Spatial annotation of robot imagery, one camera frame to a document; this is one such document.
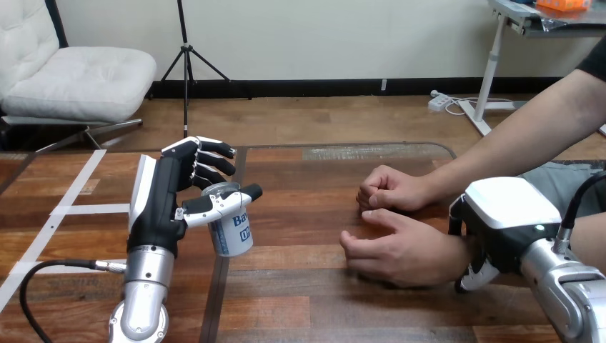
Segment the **person's hand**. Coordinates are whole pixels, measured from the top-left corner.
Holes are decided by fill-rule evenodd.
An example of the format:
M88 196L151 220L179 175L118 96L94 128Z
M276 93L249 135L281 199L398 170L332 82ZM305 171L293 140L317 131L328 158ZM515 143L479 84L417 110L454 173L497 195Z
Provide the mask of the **person's hand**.
M426 177L414 177L381 165L359 185L359 211L398 209L413 212L437 200Z
M362 212L368 223L390 230L376 239L340 234L347 267L370 279L398 287L432 287L457 280L478 246L474 237L444 234L410 217L375 209Z

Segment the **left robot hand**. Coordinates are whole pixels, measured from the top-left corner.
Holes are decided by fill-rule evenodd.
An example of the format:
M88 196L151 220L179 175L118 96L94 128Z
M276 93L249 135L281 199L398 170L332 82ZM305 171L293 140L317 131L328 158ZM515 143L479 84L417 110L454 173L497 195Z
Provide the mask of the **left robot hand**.
M235 257L253 245L246 211L263 194L258 184L241 187L225 178L236 150L216 139L188 136L162 149L158 159L142 155L129 207L127 249L158 246L177 253L194 227L209 229L214 251Z

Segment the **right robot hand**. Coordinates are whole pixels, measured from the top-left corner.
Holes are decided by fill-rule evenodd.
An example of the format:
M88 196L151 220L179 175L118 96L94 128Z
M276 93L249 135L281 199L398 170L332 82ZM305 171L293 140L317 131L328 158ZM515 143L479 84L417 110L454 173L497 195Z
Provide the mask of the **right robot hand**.
M455 282L455 290L477 290L501 274L520 274L531 244L556 236L562 217L531 183L518 177L472 182L449 207L448 233L474 236L480 250Z

